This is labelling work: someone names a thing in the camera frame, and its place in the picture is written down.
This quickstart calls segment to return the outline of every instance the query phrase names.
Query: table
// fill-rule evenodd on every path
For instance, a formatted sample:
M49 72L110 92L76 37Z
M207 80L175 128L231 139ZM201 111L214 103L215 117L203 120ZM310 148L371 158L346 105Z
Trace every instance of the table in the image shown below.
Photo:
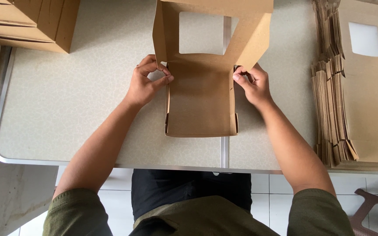
M81 0L70 55L16 49L1 97L0 161L66 165L123 99L135 65L154 53L154 13L155 0ZM193 20L189 34L202 37L212 25L211 35L223 32L217 18ZM309 0L275 0L270 46L259 60L269 73L276 104L310 145L316 136L310 84L315 29ZM204 47L214 48L220 40L209 37ZM116 167L280 174L260 114L241 87L236 84L234 90L238 136L166 137L162 89L135 118Z

